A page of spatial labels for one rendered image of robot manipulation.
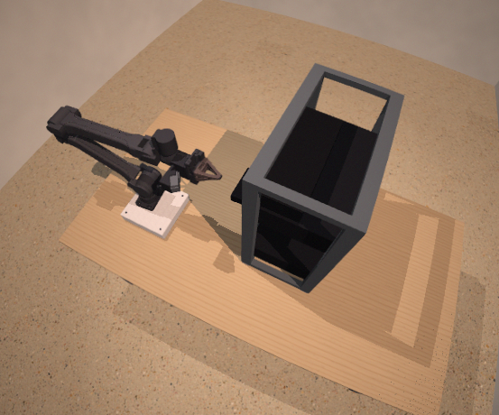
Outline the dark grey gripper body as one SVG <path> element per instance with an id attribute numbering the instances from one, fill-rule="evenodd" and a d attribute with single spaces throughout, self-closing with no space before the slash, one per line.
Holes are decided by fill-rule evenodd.
<path id="1" fill-rule="evenodd" d="M 191 155 L 185 152 L 180 152 L 177 154 L 188 158 L 185 162 L 185 166 L 189 176 L 189 182 L 198 185 L 199 181 L 195 180 L 194 170 L 197 169 L 201 161 L 205 158 L 205 153 L 199 149 L 195 149 L 195 151 Z"/>

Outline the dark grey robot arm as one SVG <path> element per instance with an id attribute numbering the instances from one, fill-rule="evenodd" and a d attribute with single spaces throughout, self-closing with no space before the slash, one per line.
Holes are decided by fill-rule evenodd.
<path id="1" fill-rule="evenodd" d="M 54 134 L 58 142 L 80 149 L 123 176 L 128 181 L 127 186 L 139 194 L 135 201 L 138 207 L 153 211 L 164 191 L 180 192 L 180 177 L 189 180 L 185 166 L 188 158 L 177 154 L 181 151 L 171 129 L 157 129 L 153 136 L 129 134 L 82 118 L 79 110 L 71 106 L 62 106 L 47 124 L 47 130 Z M 127 152 L 139 161 L 154 166 L 161 161 L 170 168 L 162 176 L 154 167 L 144 163 L 140 167 L 134 165 L 95 141 Z M 140 171 L 141 175 L 135 179 Z"/>

